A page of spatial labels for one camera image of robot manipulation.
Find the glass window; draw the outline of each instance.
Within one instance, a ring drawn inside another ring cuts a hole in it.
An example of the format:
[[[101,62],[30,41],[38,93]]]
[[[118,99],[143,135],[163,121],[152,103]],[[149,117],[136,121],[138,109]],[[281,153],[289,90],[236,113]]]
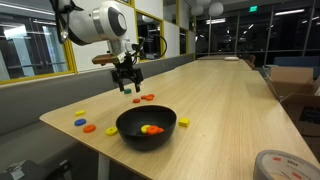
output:
[[[293,57],[302,56],[302,51],[287,51],[287,52],[269,52],[267,64],[273,64],[275,57]]]
[[[320,51],[306,51],[305,56],[320,56]]]
[[[54,21],[0,15],[0,80],[68,71]]]
[[[300,13],[279,14],[291,10],[301,10]],[[303,49],[308,30],[308,19],[311,8],[295,8],[275,11],[271,26],[269,50]]]
[[[180,28],[180,54],[187,53],[187,31]]]
[[[122,1],[122,2],[130,4],[130,0],[119,0],[119,1]]]
[[[163,0],[164,20],[176,24],[177,22],[177,3],[176,0]]]
[[[210,52],[234,52],[238,17],[211,20]]]
[[[189,12],[189,30],[190,31],[194,31],[195,29],[195,18],[194,16],[192,16],[191,12]]]
[[[145,39],[140,59],[159,59],[161,56],[160,21],[137,13],[139,43]]]
[[[206,24],[206,20],[197,20],[196,26],[196,53],[199,54],[198,57],[206,56],[209,48],[209,25]]]
[[[271,12],[240,16],[238,52],[266,50],[270,16]]]
[[[311,23],[307,49],[320,49],[320,8],[315,10]]]

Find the chair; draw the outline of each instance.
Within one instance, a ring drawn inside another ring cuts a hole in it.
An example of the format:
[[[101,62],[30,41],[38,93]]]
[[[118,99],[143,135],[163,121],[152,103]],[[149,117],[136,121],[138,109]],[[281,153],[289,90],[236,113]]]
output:
[[[245,59],[244,61],[251,67],[251,69],[253,69],[255,67],[255,65],[254,65],[255,60],[256,60],[255,55],[249,55],[248,59]]]

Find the black bowl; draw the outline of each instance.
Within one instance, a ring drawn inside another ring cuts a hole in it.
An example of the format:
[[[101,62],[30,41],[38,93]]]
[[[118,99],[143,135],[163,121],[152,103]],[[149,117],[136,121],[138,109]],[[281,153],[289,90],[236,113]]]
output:
[[[119,116],[116,122],[122,139],[132,148],[152,150],[163,145],[173,133],[176,114],[163,106],[140,106],[130,109]],[[156,125],[164,129],[154,135],[141,133],[144,125]]]

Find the table surface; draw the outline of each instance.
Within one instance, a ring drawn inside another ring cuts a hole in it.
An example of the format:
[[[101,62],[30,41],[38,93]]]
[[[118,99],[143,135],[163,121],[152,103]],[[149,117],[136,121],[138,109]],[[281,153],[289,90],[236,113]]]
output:
[[[221,60],[224,59],[225,57],[237,57],[236,55],[210,55],[210,56],[203,56],[198,58],[198,60]]]
[[[258,72],[210,68],[211,63],[195,61],[144,80],[139,93],[124,95],[115,89],[40,119],[150,179],[252,179],[255,158],[267,149],[319,167]],[[155,94],[153,101],[132,103],[149,93]],[[105,135],[121,113],[142,105],[169,107],[178,119],[189,118],[190,125],[177,125],[166,144],[149,152],[131,149],[119,134]],[[83,118],[97,126],[94,132],[85,134],[73,125],[78,119],[74,113],[81,109],[86,111]]]
[[[197,60],[177,68],[192,69],[220,69],[220,70],[244,70],[252,71],[251,67],[242,59],[236,61],[226,60]]]

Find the exit sign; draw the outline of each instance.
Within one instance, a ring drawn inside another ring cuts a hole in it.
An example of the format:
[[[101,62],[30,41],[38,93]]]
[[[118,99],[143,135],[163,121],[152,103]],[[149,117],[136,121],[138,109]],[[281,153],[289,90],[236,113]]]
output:
[[[249,12],[257,12],[258,11],[258,6],[251,6],[249,9]]]

